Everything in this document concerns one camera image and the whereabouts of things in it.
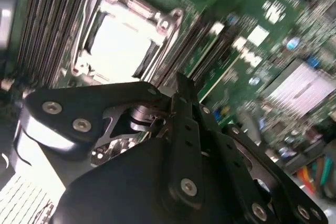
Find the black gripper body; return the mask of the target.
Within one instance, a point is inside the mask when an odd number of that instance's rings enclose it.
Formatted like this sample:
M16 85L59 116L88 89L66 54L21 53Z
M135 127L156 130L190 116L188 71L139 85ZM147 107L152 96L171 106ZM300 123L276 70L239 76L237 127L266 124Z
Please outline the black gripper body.
M163 140L139 144L77 178L62 195L52 223L233 223L207 156L202 157L201 209L182 214L164 206L166 145Z

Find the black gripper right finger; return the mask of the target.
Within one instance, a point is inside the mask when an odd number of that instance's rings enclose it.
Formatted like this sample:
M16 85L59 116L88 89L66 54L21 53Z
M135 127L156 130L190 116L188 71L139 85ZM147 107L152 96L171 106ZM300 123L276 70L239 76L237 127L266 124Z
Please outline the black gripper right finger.
M305 194L236 125L221 129L192 93L192 163L200 207L193 223L327 223Z

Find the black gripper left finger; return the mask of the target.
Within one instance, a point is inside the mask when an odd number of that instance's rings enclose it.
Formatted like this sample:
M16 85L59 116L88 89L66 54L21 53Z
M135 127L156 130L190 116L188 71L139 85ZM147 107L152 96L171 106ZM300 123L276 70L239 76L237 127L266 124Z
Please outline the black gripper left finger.
M14 167L45 183L57 199L77 178L150 140L167 145L162 200L200 206L193 140L194 82L178 73L166 96L147 82L38 90L24 100L14 140Z

